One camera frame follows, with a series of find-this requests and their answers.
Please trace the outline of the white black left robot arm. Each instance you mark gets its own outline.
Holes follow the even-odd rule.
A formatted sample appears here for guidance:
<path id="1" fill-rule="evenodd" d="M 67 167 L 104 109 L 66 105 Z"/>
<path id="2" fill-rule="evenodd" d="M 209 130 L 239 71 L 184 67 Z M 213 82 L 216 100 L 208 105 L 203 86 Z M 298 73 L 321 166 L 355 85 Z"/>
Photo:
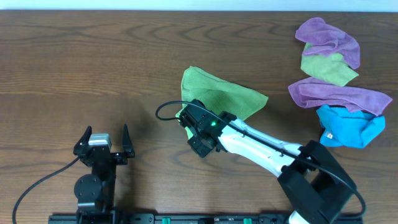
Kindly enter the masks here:
<path id="1" fill-rule="evenodd" d="M 123 152 L 111 152 L 111 146 L 108 134 L 93 134 L 89 126 L 73 148 L 74 155 L 91 168 L 91 173 L 81 176 L 74 186 L 79 213 L 102 214 L 113 208 L 116 167 L 135 157 L 127 125 L 123 127 Z"/>

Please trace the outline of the light green microfiber cloth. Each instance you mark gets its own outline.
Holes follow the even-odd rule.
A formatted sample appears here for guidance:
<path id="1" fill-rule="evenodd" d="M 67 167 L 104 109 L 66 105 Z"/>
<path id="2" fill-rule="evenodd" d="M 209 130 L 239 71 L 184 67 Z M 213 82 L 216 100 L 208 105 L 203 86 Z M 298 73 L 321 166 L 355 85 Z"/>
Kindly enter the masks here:
<path id="1" fill-rule="evenodd" d="M 189 67 L 181 82 L 183 101 L 201 101 L 215 114 L 227 111 L 245 120 L 265 107 L 268 97 L 256 90 L 222 80 L 199 67 Z"/>

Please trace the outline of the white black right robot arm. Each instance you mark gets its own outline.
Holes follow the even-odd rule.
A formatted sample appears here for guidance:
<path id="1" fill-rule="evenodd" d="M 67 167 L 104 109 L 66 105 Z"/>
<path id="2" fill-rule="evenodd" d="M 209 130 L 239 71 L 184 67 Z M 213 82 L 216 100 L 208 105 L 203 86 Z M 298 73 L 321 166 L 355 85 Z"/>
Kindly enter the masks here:
<path id="1" fill-rule="evenodd" d="M 243 156 L 277 177 L 294 208 L 289 223 L 336 223 L 356 185 L 325 146 L 273 138 L 229 112 L 215 115 L 199 100 L 188 102 L 179 123 L 192 132 L 188 145 L 200 156 L 213 149 Z"/>

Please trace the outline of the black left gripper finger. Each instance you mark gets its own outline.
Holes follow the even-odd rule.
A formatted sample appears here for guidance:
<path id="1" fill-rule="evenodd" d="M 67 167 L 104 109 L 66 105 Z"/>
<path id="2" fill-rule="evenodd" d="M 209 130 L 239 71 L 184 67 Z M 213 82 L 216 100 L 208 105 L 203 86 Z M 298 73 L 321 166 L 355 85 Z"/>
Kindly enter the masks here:
<path id="1" fill-rule="evenodd" d="M 92 134 L 92 127 L 88 126 L 82 137 L 78 140 L 78 142 L 74 146 L 74 152 L 85 152 L 88 147 L 88 142 L 90 140 Z"/>
<path id="2" fill-rule="evenodd" d="M 127 124 L 124 124 L 123 127 L 122 148 L 126 154 L 134 154 L 134 147 L 130 139 Z"/>

